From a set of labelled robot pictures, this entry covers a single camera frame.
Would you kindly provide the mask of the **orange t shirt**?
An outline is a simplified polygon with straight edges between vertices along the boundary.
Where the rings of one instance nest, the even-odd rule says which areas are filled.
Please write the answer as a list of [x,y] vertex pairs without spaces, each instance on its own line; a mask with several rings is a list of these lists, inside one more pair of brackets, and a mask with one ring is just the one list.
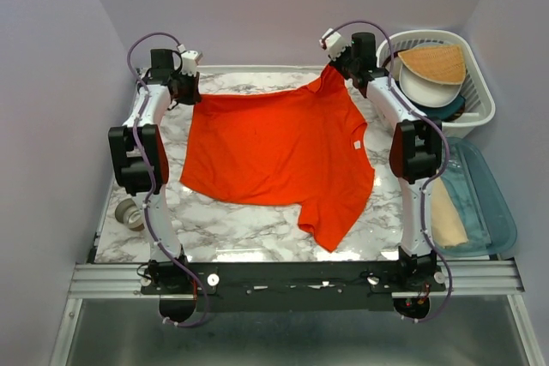
[[217,201],[298,205],[299,229],[333,252],[374,187],[367,127],[331,66],[292,90],[204,95],[193,109],[180,182]]

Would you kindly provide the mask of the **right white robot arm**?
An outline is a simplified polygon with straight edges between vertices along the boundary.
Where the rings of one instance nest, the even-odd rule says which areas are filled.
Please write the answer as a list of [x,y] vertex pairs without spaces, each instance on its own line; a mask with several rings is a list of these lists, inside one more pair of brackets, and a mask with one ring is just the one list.
[[320,44],[328,53],[330,65],[370,100],[393,130],[389,167],[401,187],[403,211],[395,282],[404,290],[414,290],[424,283],[425,273],[437,270],[431,194],[443,160],[441,123],[416,111],[393,79],[393,69],[377,65],[373,33],[354,33],[352,40],[346,41],[330,29]]

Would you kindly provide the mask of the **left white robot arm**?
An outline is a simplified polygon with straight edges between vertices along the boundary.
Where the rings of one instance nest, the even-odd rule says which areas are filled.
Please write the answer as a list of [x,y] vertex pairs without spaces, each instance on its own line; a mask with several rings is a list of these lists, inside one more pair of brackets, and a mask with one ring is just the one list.
[[138,96],[123,125],[108,131],[112,165],[118,186],[131,196],[148,233],[150,259],[175,262],[161,272],[160,282],[172,293],[190,282],[187,260],[169,216],[166,186],[169,162],[160,133],[167,112],[179,105],[196,105],[202,53],[179,45],[175,50],[151,50],[151,67],[137,76]]

